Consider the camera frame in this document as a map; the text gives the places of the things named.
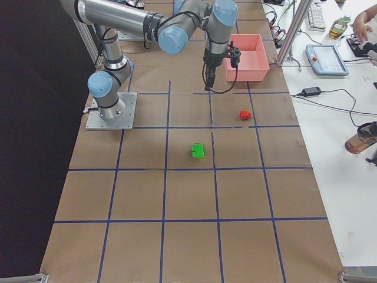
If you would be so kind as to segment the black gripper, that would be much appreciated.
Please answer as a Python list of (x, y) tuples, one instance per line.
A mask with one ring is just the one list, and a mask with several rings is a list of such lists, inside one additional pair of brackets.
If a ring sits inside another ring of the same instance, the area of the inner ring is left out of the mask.
[(221, 54), (211, 52), (211, 48), (214, 45), (213, 41), (208, 41), (204, 50), (203, 78), (205, 78), (205, 91), (209, 91), (213, 87), (216, 78), (216, 68), (222, 64), (224, 58), (230, 59), (231, 67), (235, 68), (236, 72), (238, 72), (240, 62), (241, 52), (233, 45), (233, 41), (227, 43), (227, 50)]

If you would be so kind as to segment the person hand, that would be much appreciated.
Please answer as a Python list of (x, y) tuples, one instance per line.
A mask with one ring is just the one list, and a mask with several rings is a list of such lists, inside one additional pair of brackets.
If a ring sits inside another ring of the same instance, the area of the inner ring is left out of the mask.
[(361, 40), (368, 40), (368, 32), (372, 32), (373, 28), (366, 23), (376, 16), (376, 5), (361, 12), (354, 20), (352, 28), (354, 34)]

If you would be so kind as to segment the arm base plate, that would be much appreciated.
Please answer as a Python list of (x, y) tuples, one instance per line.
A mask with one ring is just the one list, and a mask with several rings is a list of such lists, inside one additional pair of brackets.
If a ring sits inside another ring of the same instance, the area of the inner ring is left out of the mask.
[(132, 130), (134, 125), (137, 93), (118, 93), (118, 102), (111, 108), (99, 107), (93, 99), (88, 113), (87, 130)]

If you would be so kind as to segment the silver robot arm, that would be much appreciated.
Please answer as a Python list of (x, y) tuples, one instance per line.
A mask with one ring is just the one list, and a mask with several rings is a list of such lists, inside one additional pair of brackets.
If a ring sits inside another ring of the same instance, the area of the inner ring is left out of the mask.
[(224, 58), (238, 68), (241, 52), (230, 40), (238, 7), (233, 1), (176, 1), (172, 16), (138, 9), (114, 1), (61, 1), (64, 11), (74, 20), (95, 27), (104, 56), (104, 70), (90, 75), (87, 86), (95, 106), (88, 113), (89, 130), (131, 130), (134, 124), (137, 93), (121, 93), (119, 88), (133, 72), (132, 62), (123, 54), (118, 32), (155, 42), (167, 54), (185, 49), (196, 29), (207, 34), (204, 49), (203, 81), (211, 90), (216, 68)]

